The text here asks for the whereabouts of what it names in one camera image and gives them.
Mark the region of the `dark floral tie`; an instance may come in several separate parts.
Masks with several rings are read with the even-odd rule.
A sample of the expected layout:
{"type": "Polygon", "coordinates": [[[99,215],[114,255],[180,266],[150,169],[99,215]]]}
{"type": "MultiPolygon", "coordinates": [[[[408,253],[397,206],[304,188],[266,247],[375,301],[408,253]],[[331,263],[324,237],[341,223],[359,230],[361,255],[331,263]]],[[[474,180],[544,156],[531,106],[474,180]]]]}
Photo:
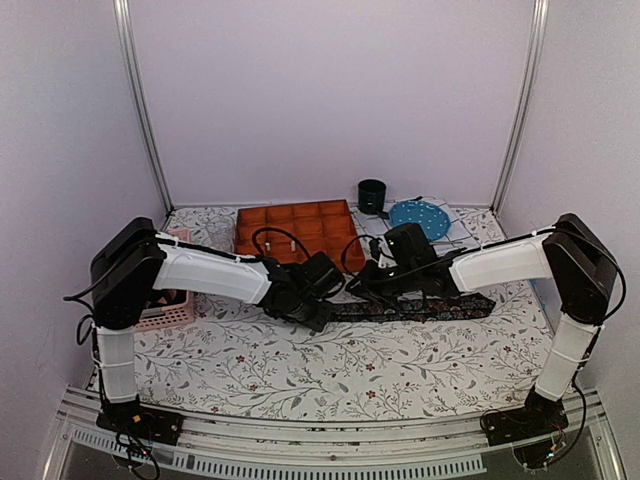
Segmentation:
{"type": "Polygon", "coordinates": [[[375,302],[352,302],[335,304],[330,322],[389,323],[395,321],[445,322],[476,320],[488,317],[496,302],[480,293],[456,298],[402,299],[394,306],[375,302]]]}

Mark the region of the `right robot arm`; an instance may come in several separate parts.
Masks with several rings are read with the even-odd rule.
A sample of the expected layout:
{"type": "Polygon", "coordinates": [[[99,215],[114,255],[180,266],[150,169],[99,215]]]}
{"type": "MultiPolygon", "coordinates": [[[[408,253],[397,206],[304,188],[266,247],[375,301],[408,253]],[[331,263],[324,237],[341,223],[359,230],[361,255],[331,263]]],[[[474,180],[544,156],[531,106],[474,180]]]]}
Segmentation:
{"type": "Polygon", "coordinates": [[[552,424],[603,324],[620,308],[610,303],[614,288],[627,286],[616,259],[589,227],[568,213],[545,229],[444,255],[437,255],[415,223],[391,229],[385,242],[392,265],[367,261],[347,283],[349,294],[393,306],[398,297],[416,291],[448,299],[498,284],[554,284],[560,298],[559,324],[516,421],[527,436],[537,436],[552,424]]]}

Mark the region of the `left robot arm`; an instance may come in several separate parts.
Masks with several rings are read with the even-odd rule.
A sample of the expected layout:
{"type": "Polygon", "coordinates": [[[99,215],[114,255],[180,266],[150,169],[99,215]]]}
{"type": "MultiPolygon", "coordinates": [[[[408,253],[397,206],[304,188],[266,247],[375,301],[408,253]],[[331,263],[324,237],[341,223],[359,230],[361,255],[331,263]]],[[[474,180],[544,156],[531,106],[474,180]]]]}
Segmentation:
{"type": "Polygon", "coordinates": [[[155,292],[176,290],[256,305],[276,319],[316,332],[344,276],[323,252],[303,263],[237,256],[155,230],[150,219],[126,225],[92,260],[92,308],[103,410],[128,434],[148,426],[135,383],[134,330],[155,292]]]}

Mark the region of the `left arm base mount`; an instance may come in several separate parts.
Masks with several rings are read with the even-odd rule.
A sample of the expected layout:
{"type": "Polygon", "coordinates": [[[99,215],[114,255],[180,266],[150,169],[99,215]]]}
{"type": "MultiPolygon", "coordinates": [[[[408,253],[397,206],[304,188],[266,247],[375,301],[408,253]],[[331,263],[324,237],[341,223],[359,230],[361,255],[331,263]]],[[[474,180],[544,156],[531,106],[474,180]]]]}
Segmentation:
{"type": "Polygon", "coordinates": [[[129,433],[141,440],[176,446],[184,420],[185,417],[179,413],[129,402],[104,406],[96,425],[114,433],[129,433]]]}

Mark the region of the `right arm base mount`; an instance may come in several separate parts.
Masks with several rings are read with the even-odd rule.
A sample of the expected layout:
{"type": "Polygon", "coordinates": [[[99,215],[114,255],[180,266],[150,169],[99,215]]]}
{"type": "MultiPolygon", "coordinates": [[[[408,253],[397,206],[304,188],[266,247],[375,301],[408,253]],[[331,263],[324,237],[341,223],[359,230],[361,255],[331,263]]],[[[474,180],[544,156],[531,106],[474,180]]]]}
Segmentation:
{"type": "Polygon", "coordinates": [[[569,426],[564,410],[553,410],[549,417],[540,411],[519,407],[508,410],[491,409],[480,417],[480,428],[490,446],[559,433],[569,426]]]}

